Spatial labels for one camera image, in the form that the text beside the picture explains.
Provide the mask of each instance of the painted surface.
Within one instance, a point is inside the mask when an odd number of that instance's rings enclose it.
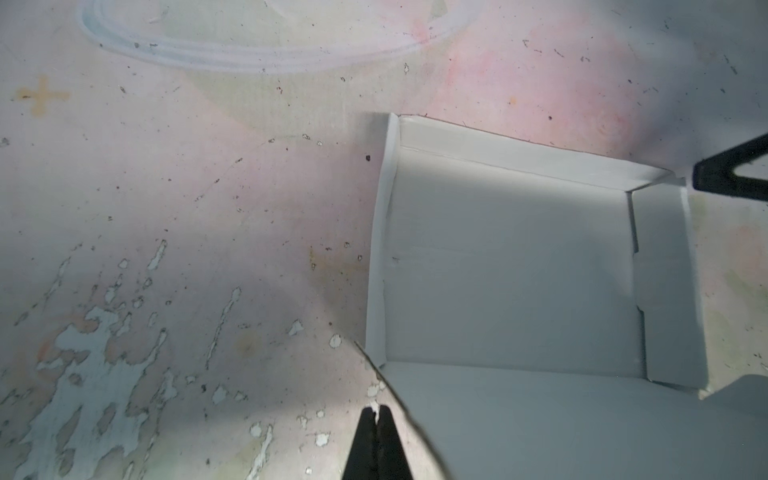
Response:
[[[0,5],[0,478],[338,476],[391,402],[353,345],[382,112],[680,172],[768,130],[759,2],[466,5]],[[691,201],[718,389],[768,373],[768,217]]]

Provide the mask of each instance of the yellow stain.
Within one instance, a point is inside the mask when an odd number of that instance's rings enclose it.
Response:
[[[30,113],[32,113],[33,117],[41,117],[46,110],[45,102],[47,102],[48,100],[51,100],[52,98],[55,98],[56,100],[67,100],[69,99],[69,92],[49,91],[47,75],[40,75],[38,77],[37,91],[30,90],[29,88],[26,88],[26,87],[19,88],[16,91],[17,100],[32,99],[35,101],[35,103],[32,104],[32,109],[30,110]]]

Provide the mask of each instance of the orange stain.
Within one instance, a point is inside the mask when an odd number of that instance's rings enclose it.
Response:
[[[32,104],[33,117],[41,117],[46,112],[45,102],[51,99],[67,100],[69,99],[69,93],[66,91],[49,91],[48,90],[48,76],[40,75],[38,77],[38,89],[30,90],[29,88],[22,87],[16,91],[17,100],[29,100],[32,99],[35,103]]]

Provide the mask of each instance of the orange plus sign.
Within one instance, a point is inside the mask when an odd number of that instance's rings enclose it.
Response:
[[[32,105],[30,112],[33,117],[40,117],[45,113],[45,102],[51,98],[57,100],[67,100],[69,93],[66,91],[49,91],[48,90],[48,76],[40,75],[38,78],[38,90],[30,90],[29,88],[19,88],[16,91],[16,98],[18,100],[33,99],[35,103]]]

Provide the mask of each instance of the painted plus symbol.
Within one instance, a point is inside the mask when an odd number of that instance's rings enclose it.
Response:
[[[57,100],[67,100],[69,93],[66,91],[49,91],[48,90],[48,76],[40,75],[38,77],[38,89],[37,91],[30,90],[23,87],[16,91],[16,98],[18,100],[32,99],[35,103],[32,105],[30,112],[33,117],[40,117],[45,113],[45,102],[55,98]]]

